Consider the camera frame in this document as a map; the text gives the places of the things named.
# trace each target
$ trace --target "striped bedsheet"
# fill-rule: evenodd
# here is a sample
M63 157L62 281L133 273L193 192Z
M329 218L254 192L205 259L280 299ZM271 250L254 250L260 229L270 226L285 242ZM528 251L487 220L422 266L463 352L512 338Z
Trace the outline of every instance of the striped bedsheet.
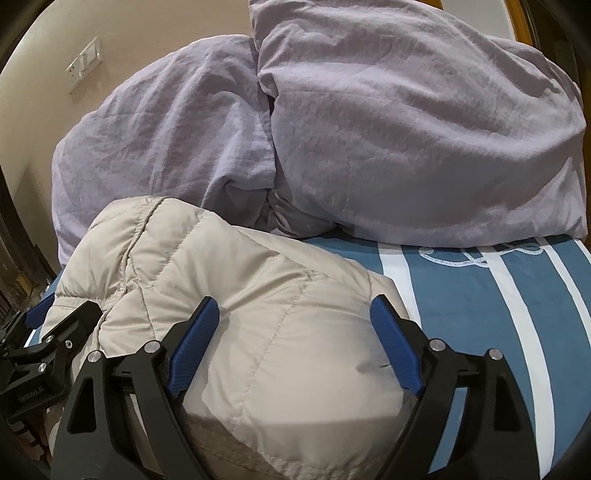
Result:
M566 236L485 248L377 244L331 233L308 243L392 278L410 319L456 351L506 356L524 395L544 476L591 411L591 255ZM459 428L458 389L431 470Z

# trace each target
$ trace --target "blue gripper pad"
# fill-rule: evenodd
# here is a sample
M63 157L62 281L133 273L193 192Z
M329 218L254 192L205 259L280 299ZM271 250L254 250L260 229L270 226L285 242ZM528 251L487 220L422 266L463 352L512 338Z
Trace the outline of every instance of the blue gripper pad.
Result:
M45 322L47 312L53 305L53 301L56 298L55 294L48 295L32 309L27 311L25 315L25 325L29 328L37 329Z
M189 322L192 322L191 327L170 358L166 389L173 398L177 398L189 388L197 367L205 355L205 350L219 325L220 310L217 302L209 299L197 313L197 317L192 317Z
M402 388L410 390L416 397L423 393L421 362L396 323L396 319L384 303L376 297L369 309L369 318L384 347L386 356Z

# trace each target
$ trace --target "black bracket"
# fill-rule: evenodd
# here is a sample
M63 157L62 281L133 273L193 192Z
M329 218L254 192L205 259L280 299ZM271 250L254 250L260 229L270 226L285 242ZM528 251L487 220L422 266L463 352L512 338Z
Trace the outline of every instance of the black bracket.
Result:
M383 295L372 303L371 320L401 386L418 400L382 479L539 480L530 417L500 351L468 355L429 340ZM429 473L460 387L468 392L452 456L446 467Z
M43 337L41 343L4 351L0 359L0 410L8 423L61 400L70 391L69 368L102 315L87 301Z
M177 418L181 398L219 323L216 302L205 297L188 322L132 355L88 354L58 430L51 478L154 480L141 466L127 427L124 393L135 393L148 440L167 480L209 480Z

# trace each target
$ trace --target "white stripe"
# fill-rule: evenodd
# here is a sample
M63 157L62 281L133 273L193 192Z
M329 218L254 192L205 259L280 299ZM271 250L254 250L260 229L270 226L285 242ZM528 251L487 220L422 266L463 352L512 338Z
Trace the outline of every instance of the white stripe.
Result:
M31 334L29 335L29 338L25 342L25 347L28 347L29 345L31 345L31 340L33 340L33 336L35 335L36 332L37 332L36 330L33 330L31 332Z
M421 326L417 299L414 296L413 282L410 278L408 263L400 245L378 244L379 257L382 261L384 275L391 278L396 285L400 299L407 309L410 320Z
M540 459L540 477L544 477L552 467L554 456L554 403L550 388L550 376L534 322L523 301L515 281L503 259L492 247L478 249L490 266L501 295L509 308L513 324L530 373L531 391L534 397L535 441Z
M574 243L576 243L579 246L579 248L585 254L585 257L587 257L587 260L589 260L589 263L591 263L591 252L589 252L589 250L587 250L587 247L584 245L584 243L581 240L579 240L578 238L574 239Z
M591 316L589 315L589 309L585 305L583 297L581 296L581 292L577 288L577 285L574 283L573 277L570 276L568 269L566 268L565 264L562 262L562 259L556 253L556 250L552 248L552 246L548 243L548 240L545 238L536 238L542 249L548 254L554 268L560 275L560 278L564 281L566 288L568 289L570 295L573 298L574 305L577 307L577 311L579 312L579 316L581 317L581 322L583 322L583 326L585 328L585 332L587 332L587 340L591 345Z

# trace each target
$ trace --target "white embroidered pattern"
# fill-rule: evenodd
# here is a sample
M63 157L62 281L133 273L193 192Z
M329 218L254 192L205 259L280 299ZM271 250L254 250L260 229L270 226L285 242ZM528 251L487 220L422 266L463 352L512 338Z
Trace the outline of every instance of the white embroidered pattern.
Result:
M518 245L511 245L511 244L501 244L506 247L506 250L501 250L497 252L499 256L508 254L510 252L521 252L527 255L540 255L544 250L540 247L539 244L534 242L524 242ZM467 260L461 261L450 261L450 260L443 260L441 258L432 257L435 253L435 249L430 247L421 247L418 249L418 254L426 260L430 262L437 263L440 265L446 265L448 267L468 267L470 265L476 265L477 267L489 268L488 263L484 259L484 257L474 257L470 252L467 251L466 248L459 249L460 252L467 258Z

